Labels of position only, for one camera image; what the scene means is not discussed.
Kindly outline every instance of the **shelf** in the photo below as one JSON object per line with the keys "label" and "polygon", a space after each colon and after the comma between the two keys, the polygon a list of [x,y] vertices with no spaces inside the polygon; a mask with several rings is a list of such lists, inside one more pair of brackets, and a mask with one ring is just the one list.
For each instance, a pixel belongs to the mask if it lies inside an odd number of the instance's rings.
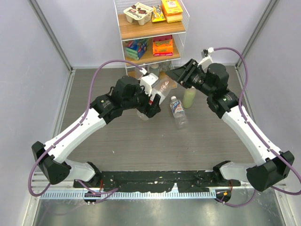
{"label": "shelf", "polygon": [[155,62],[180,59],[181,55],[175,44],[174,39],[173,39],[173,44],[174,44],[174,54],[172,56],[154,56],[152,53],[152,39],[151,39],[147,51],[139,60],[133,60],[127,56],[125,56],[125,59],[128,61],[131,61],[135,64],[138,64],[138,65],[143,65],[143,64],[147,65],[147,64],[151,64],[151,63],[155,63]]}
{"label": "shelf", "polygon": [[167,23],[162,21],[153,23],[149,21],[140,26],[136,21],[129,23],[125,14],[118,14],[118,21],[122,41],[186,32],[182,22]]}
{"label": "shelf", "polygon": [[[135,71],[127,72],[127,75],[136,78],[136,72],[135,72]],[[159,79],[163,79],[163,78],[166,77],[166,76],[167,76],[167,75],[165,74],[165,72],[160,72]],[[177,84],[175,81],[173,81],[172,89],[177,88],[177,85],[178,85],[178,84]]]}

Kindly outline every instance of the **yogurt cup pack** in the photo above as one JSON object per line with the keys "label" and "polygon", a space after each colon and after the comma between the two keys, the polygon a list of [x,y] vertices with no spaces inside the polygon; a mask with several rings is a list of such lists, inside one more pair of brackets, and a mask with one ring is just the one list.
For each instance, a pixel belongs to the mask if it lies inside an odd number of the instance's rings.
{"label": "yogurt cup pack", "polygon": [[137,20],[139,25],[145,25],[151,20],[153,8],[138,2],[123,12],[126,14],[129,23],[132,23],[133,20]]}

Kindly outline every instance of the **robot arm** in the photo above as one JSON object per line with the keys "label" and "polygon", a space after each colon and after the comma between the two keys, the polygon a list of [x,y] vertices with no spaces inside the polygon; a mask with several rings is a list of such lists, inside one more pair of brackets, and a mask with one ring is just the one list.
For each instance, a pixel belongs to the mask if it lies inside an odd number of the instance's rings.
{"label": "robot arm", "polygon": [[[206,54],[207,56],[199,64],[192,59],[184,66],[168,71],[166,74],[184,88],[194,86],[208,96],[209,108],[235,131],[253,157],[254,163],[252,164],[238,164],[230,161],[218,164],[214,167],[217,177],[220,180],[236,179],[249,182],[256,190],[264,191],[286,178],[289,168],[265,147],[250,125],[263,140],[269,143],[271,149],[279,153],[291,165],[294,156],[290,151],[283,153],[274,145],[256,126],[242,106],[247,120],[243,118],[238,106],[238,97],[227,88],[229,74],[226,67],[222,64],[212,64],[208,51]],[[204,65],[208,67],[206,73],[203,70]]]}
{"label": "robot arm", "polygon": [[88,112],[82,114],[61,134],[45,144],[36,142],[32,146],[35,160],[52,147],[39,163],[39,168],[50,184],[55,185],[65,179],[78,179],[85,181],[87,186],[97,185],[100,171],[93,163],[70,161],[67,157],[88,136],[120,117],[124,110],[136,108],[149,118],[159,113],[160,95],[156,94],[150,102],[152,87],[157,81],[158,77],[154,74],[143,76],[140,80],[124,76],[117,81],[115,87],[111,87],[109,93],[97,97],[90,104]]}

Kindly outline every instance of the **clear plastic bottle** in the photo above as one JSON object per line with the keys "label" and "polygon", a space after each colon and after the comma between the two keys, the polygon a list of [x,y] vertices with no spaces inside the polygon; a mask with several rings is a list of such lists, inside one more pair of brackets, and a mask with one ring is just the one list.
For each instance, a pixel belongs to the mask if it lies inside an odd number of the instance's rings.
{"label": "clear plastic bottle", "polygon": [[[168,96],[168,94],[172,88],[172,85],[173,85],[173,81],[170,78],[165,77],[165,78],[161,79],[159,81],[159,83],[152,89],[152,92],[151,92],[152,96],[150,97],[150,102],[152,103],[152,101],[155,98],[155,95],[158,93],[161,96],[161,99],[159,102],[159,104],[161,104],[163,102],[163,100]],[[149,119],[145,114],[141,113],[138,110],[137,110],[137,115],[145,121]]]}
{"label": "clear plastic bottle", "polygon": [[186,89],[183,97],[183,108],[190,108],[193,104],[194,97],[197,90],[192,86],[190,89]]}
{"label": "clear plastic bottle", "polygon": [[188,121],[185,115],[185,111],[182,107],[182,103],[175,96],[171,97],[170,104],[171,111],[174,115],[175,123],[178,129],[183,129],[187,126]]}

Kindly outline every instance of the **white wall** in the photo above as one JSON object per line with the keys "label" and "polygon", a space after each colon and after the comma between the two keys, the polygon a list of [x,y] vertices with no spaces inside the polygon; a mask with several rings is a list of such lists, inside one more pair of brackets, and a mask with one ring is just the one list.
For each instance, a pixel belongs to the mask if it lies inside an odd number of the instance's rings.
{"label": "white wall", "polygon": [[20,226],[31,145],[51,138],[68,71],[26,0],[0,4],[0,224]]}
{"label": "white wall", "polygon": [[[246,57],[250,77],[247,95],[257,124],[284,152],[295,156],[301,173],[301,2],[279,1]],[[290,172],[288,190],[300,182]],[[300,220],[301,197],[288,196]]]}
{"label": "white wall", "polygon": [[[190,25],[183,63],[200,59],[207,47],[228,46],[242,51],[269,0],[183,0]],[[122,58],[113,0],[38,0],[48,22],[75,67],[98,67]],[[235,63],[219,52],[215,60]]]}

